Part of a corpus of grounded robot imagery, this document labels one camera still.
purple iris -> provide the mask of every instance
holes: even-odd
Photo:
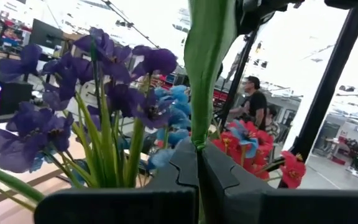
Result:
[[[168,75],[177,67],[177,57],[168,49],[151,49],[143,45],[136,46],[132,53],[141,55],[144,60],[139,63],[133,73],[142,76],[146,73],[158,72],[161,75]]]
[[[135,88],[126,84],[108,82],[104,84],[110,115],[115,111],[121,111],[124,118],[133,117],[132,111],[139,102],[144,100],[144,95]],[[90,114],[99,115],[100,110],[94,106],[87,106]]]
[[[147,97],[139,103],[139,108],[134,108],[133,115],[138,117],[143,124],[152,128],[161,128],[167,124],[170,117],[172,101],[159,101],[153,90],[150,90]]]
[[[89,30],[89,35],[74,41],[73,45],[90,53],[92,50],[92,41],[94,41],[96,47],[96,58],[98,60],[112,57],[114,42],[110,39],[109,34],[105,33],[102,29],[92,27]]]
[[[137,79],[129,75],[125,65],[131,55],[131,48],[129,46],[115,46],[114,42],[109,39],[109,35],[104,33],[103,30],[91,29],[90,35],[78,39],[74,42],[74,45],[90,53],[93,40],[96,47],[96,59],[101,62],[101,68],[105,75],[110,75],[114,77],[115,81],[123,83],[130,83]]]
[[[49,83],[44,84],[45,92],[42,94],[42,100],[49,105],[49,108],[55,111],[63,111],[67,108],[70,100],[60,99],[60,88]]]
[[[0,168],[15,173],[35,170],[45,150],[67,151],[73,121],[71,113],[67,118],[57,117],[50,109],[21,103],[6,130],[0,129]]]
[[[2,78],[12,81],[23,74],[38,75],[38,59],[42,54],[42,49],[36,44],[26,45],[21,53],[20,60],[2,59],[0,61],[0,71]]]

green leaf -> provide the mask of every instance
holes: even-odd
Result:
[[[209,134],[209,140],[219,139],[219,132],[215,131],[214,133]]]
[[[136,186],[136,176],[139,171],[140,154],[143,148],[144,125],[139,118],[135,118],[134,132],[129,148],[129,160],[127,163],[126,187]]]
[[[191,29],[185,67],[191,86],[191,140],[205,147],[218,71],[236,38],[235,0],[189,0]]]
[[[11,199],[12,201],[18,203],[20,206],[30,210],[31,212],[35,211],[35,207],[28,204],[27,202],[23,202],[22,200],[19,200],[17,198],[15,198],[14,196],[8,194],[6,191],[4,191],[3,189],[0,189],[0,193],[5,195],[7,198]]]
[[[91,176],[91,181],[93,184],[92,186],[89,187],[98,187],[99,186],[99,173],[96,169],[95,166],[95,162],[94,162],[94,154],[88,144],[88,142],[86,142],[86,137],[85,137],[85,133],[84,133],[84,126],[83,126],[83,122],[82,122],[82,115],[81,115],[81,109],[78,108],[78,122],[80,124],[80,127],[78,127],[78,125],[76,123],[73,123],[72,127],[74,130],[74,133],[79,137],[83,147],[84,147],[84,151],[85,151],[85,159],[86,159],[86,163],[89,167],[89,172],[90,172],[90,176]]]
[[[110,112],[107,107],[107,99],[104,94],[104,85],[101,84],[101,153],[104,158],[105,173],[104,176],[107,178],[106,185],[104,187],[118,187],[118,160],[117,160],[117,150],[115,144],[112,142],[112,130],[111,130],[111,120]]]
[[[39,203],[45,197],[41,192],[31,187],[29,184],[1,170],[0,182],[35,203]]]

black metal frame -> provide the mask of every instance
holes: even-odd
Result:
[[[311,148],[313,147],[314,140],[318,134],[321,124],[326,116],[331,100],[334,96],[336,90],[336,85],[339,78],[341,77],[344,66],[347,62],[347,59],[350,56],[350,53],[353,49],[353,46],[358,37],[358,4],[356,7],[351,9],[347,15],[344,25],[342,27],[341,33],[337,39],[335,48],[331,54],[327,67],[324,71],[324,75],[320,81],[317,92],[314,96],[313,102],[309,109],[309,112],[305,118],[300,134],[295,139],[293,146],[290,151],[294,154],[301,154],[304,161],[307,160]],[[242,73],[244,71],[244,65],[248,59],[249,52],[244,51],[242,54],[241,61],[234,75],[234,81],[230,88],[230,92],[227,96],[227,101],[224,105],[224,113],[222,114],[222,120],[226,121],[228,116],[228,111],[232,106],[232,101],[235,97],[236,90],[238,88],[239,80],[241,79]],[[274,162],[278,162],[282,158],[275,159]],[[269,171],[278,169],[278,166],[275,166]],[[279,188],[287,188],[287,186],[281,181]]]
[[[231,83],[229,93],[227,94],[227,98],[226,98],[226,101],[224,102],[222,113],[220,115],[221,127],[219,127],[219,128],[221,128],[221,129],[223,129],[224,125],[226,124],[227,116],[229,115],[229,111],[233,106],[234,99],[235,99],[236,93],[237,93],[237,89],[239,87],[241,77],[242,77],[242,74],[244,73],[246,64],[249,61],[248,57],[249,57],[250,51],[252,49],[252,46],[255,42],[255,39],[257,37],[258,30],[259,30],[259,26],[256,28],[255,31],[253,31],[248,36],[248,38],[244,38],[244,40],[246,41],[246,44],[241,51],[240,62],[236,68],[236,72],[234,74],[234,78]]]

artificial flower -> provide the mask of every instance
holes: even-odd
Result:
[[[113,85],[109,82],[106,86],[109,86],[106,88],[106,95],[108,96],[111,111],[121,111],[122,116],[125,118],[132,117],[132,111],[144,98],[143,94],[126,84]]]
[[[31,170],[40,152],[67,151],[72,124],[71,113],[57,117],[50,109],[36,110],[30,103],[21,103],[6,130],[0,129],[0,168],[23,173]]]
[[[236,149],[239,140],[234,137],[230,132],[223,132],[219,139],[212,140],[212,143],[215,144],[222,152],[229,152],[232,149]]]
[[[172,101],[159,102],[154,91],[149,91],[139,103],[139,107],[134,108],[132,114],[150,129],[162,128],[168,123],[171,104]]]
[[[229,130],[239,140],[242,150],[246,150],[246,158],[253,158],[256,155],[256,150],[258,148],[258,139],[256,138],[256,133],[250,131],[251,128],[248,124],[245,124],[243,121],[234,120],[229,125]]]
[[[175,151],[176,149],[159,149],[156,153],[149,156],[147,163],[143,164],[143,166],[147,171],[163,168],[169,163]]]
[[[143,76],[146,73],[149,75],[154,72],[161,75],[171,74],[177,67],[176,56],[168,49],[151,49],[143,45],[134,47],[132,50],[134,55],[141,55],[144,57],[132,72],[137,76]]]
[[[105,33],[102,29],[92,27],[89,30],[89,35],[74,41],[73,45],[85,52],[91,53],[93,42],[97,60],[108,60],[112,57],[114,42],[109,38],[109,34]]]
[[[187,129],[179,129],[176,131],[169,131],[168,132],[168,144],[171,145],[171,147],[175,147],[181,140],[187,138],[189,136],[189,131]],[[157,141],[163,142],[165,139],[165,129],[160,128],[157,131]]]
[[[299,187],[302,177],[306,174],[306,166],[299,161],[299,157],[294,156],[288,151],[283,151],[284,166],[280,166],[283,172],[283,181],[288,185],[289,189]]]
[[[42,49],[36,44],[26,45],[20,52],[20,60],[1,59],[0,71],[5,81],[12,81],[23,74],[38,75],[38,59],[42,54]]]
[[[81,167],[85,172],[90,173],[90,168],[88,167],[88,163],[86,162],[86,159],[75,159],[75,164],[77,164],[79,167]],[[85,185],[85,179],[81,176],[81,174],[76,170],[72,169],[71,172],[73,173],[73,176],[81,185]]]
[[[45,92],[42,94],[42,100],[48,104],[49,107],[55,111],[63,111],[67,108],[69,100],[60,99],[60,89],[49,83],[44,83]]]

